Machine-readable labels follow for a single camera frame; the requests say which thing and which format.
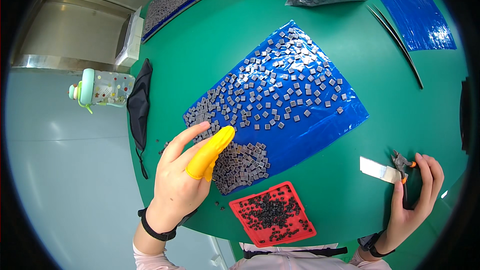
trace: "black anti-static wrist strap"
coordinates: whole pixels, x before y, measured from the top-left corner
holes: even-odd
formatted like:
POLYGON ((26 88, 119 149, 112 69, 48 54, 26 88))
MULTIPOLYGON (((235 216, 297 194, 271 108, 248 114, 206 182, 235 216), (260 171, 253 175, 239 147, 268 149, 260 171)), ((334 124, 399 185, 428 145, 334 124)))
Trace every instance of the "black anti-static wrist strap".
POLYGON ((141 209, 138 211, 138 217, 141 218, 141 225, 143 226, 144 230, 152 236, 153 238, 159 240, 159 241, 169 241, 173 239, 175 236, 177 236, 177 226, 175 226, 174 229, 171 231, 163 232, 163 233, 157 233, 155 232, 150 225, 147 223, 147 218, 145 217, 145 214, 147 213, 147 208, 145 207, 144 209, 141 209))

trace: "right hand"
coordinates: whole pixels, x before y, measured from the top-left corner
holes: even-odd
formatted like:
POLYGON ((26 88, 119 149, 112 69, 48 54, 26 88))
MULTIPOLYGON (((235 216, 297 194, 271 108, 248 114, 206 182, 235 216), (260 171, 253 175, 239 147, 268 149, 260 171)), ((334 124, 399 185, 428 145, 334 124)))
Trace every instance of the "right hand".
POLYGON ((444 182, 444 172, 440 164, 426 154, 415 154, 415 160, 420 167, 423 186, 420 198, 413 210, 403 208, 403 185, 401 181, 395 182, 392 197, 392 212, 387 230, 375 244, 375 249, 380 254, 397 248, 405 239, 410 236, 427 218, 434 208, 438 193, 444 182))

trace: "wire cutter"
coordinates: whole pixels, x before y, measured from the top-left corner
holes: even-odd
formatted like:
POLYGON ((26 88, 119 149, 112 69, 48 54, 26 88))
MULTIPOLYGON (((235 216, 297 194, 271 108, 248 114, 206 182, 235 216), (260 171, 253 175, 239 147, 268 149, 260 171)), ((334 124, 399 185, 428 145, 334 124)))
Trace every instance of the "wire cutter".
POLYGON ((415 168, 417 167, 417 162, 414 161, 408 161, 406 158, 403 157, 400 153, 398 153, 396 150, 393 150, 393 153, 395 156, 391 155, 392 161, 395 164, 396 169, 400 172, 400 177, 402 178, 402 184, 403 184, 403 208, 406 210, 410 210, 409 204, 408 204, 408 197, 407 197, 407 177, 405 176, 405 171, 403 170, 404 166, 408 166, 410 168, 415 168))

